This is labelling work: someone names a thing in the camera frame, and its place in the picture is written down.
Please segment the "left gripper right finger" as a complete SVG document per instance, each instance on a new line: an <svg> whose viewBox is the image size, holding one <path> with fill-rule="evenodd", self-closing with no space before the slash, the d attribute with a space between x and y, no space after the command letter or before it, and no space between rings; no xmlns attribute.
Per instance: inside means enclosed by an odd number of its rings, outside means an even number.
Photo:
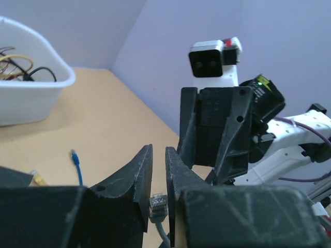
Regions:
<svg viewBox="0 0 331 248"><path fill-rule="evenodd" d="M283 185L212 186L165 149L171 247L330 247L308 197Z"/></svg>

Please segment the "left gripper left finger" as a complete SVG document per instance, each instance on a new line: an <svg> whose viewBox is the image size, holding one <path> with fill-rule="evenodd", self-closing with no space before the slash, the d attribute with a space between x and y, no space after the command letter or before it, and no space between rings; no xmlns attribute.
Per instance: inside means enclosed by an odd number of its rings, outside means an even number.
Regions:
<svg viewBox="0 0 331 248"><path fill-rule="evenodd" d="M153 147L83 186L1 188L1 247L141 247L148 229Z"/></svg>

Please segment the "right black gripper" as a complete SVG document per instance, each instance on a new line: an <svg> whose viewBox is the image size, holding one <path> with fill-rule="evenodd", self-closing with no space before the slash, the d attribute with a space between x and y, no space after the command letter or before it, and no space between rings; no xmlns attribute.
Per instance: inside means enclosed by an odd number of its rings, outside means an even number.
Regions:
<svg viewBox="0 0 331 248"><path fill-rule="evenodd" d="M248 170L253 90L247 86L181 89L177 153L189 167L208 166L206 182L227 184Z"/></svg>

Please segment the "black network switch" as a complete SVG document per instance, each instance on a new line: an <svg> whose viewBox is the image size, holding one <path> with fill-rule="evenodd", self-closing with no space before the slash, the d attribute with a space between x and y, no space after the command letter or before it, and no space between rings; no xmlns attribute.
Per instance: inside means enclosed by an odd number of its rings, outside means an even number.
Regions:
<svg viewBox="0 0 331 248"><path fill-rule="evenodd" d="M1 188L19 188L30 185L33 175L1 166Z"/></svg>

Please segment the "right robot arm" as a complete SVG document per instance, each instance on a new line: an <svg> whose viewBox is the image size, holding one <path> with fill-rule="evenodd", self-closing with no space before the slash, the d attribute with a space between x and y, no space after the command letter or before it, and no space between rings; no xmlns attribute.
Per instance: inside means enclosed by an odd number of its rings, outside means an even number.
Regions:
<svg viewBox="0 0 331 248"><path fill-rule="evenodd" d="M313 104L282 118L285 99L263 75L235 87L184 87L177 154L183 163L208 166L211 185L259 185L330 159L330 118Z"/></svg>

